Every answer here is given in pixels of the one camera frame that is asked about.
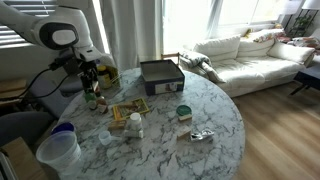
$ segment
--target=wooden floor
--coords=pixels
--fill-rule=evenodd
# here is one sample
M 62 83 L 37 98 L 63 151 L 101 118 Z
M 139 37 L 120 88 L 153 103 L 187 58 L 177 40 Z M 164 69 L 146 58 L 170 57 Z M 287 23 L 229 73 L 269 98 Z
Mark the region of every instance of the wooden floor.
M 320 91 L 289 94 L 300 84 L 233 98 L 246 130 L 234 180 L 320 179 Z

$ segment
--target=blue lid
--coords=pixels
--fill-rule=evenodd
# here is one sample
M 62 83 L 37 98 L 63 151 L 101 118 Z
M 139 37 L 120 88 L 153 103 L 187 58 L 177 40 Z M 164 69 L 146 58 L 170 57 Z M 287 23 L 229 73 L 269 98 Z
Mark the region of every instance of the blue lid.
M 57 132 L 61 132 L 61 131 L 74 131 L 74 126 L 72 123 L 70 122 L 65 122 L 65 123 L 61 123 L 58 124 L 56 127 L 54 127 L 51 131 L 51 135 L 57 133 Z

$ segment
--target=round table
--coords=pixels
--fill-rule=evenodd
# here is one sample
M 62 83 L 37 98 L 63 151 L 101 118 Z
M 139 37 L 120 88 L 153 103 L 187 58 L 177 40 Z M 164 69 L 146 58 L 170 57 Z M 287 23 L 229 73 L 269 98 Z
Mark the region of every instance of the round table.
M 119 92 L 103 92 L 109 103 L 107 114 L 89 110 L 83 96 L 77 96 L 59 120 L 76 127 L 84 161 L 76 179 L 231 179 L 244 152 L 241 115 L 218 86 L 183 73 L 183 91 L 147 96 L 141 70 L 125 71 Z M 112 106 L 140 97 L 150 109 L 142 116 L 144 138 L 123 138 L 103 146 L 98 134 L 113 120 Z M 179 105 L 192 109 L 192 121 L 179 122 Z M 210 129 L 215 135 L 203 141 L 177 141 L 185 128 Z

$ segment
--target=jar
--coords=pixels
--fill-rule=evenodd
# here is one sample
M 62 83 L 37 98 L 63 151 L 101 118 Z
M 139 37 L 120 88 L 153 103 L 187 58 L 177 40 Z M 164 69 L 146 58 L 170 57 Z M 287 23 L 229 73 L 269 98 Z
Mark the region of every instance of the jar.
M 86 100 L 89 109 L 95 110 L 97 109 L 97 103 L 96 103 L 96 95 L 94 93 L 85 93 L 84 94 L 84 99 Z
M 108 104 L 104 97 L 101 95 L 100 92 L 96 93 L 97 96 L 97 107 L 100 113 L 105 114 L 108 112 Z
M 130 119 L 127 120 L 126 130 L 140 131 L 142 130 L 141 116 L 139 113 L 132 113 Z
M 110 88 L 112 83 L 111 83 L 111 75 L 110 72 L 107 70 L 107 67 L 104 65 L 100 65 L 97 67 L 98 70 L 98 82 L 99 86 L 102 89 L 107 89 Z

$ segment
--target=green lid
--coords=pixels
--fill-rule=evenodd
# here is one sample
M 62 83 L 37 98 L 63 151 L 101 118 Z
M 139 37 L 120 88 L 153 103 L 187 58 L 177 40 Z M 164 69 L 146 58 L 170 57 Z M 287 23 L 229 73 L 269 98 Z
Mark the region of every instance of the green lid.
M 177 113 L 180 116 L 191 114 L 191 112 L 192 112 L 191 108 L 189 106 L 186 106 L 186 105 L 181 105 L 181 106 L 178 106 L 178 108 L 177 108 Z

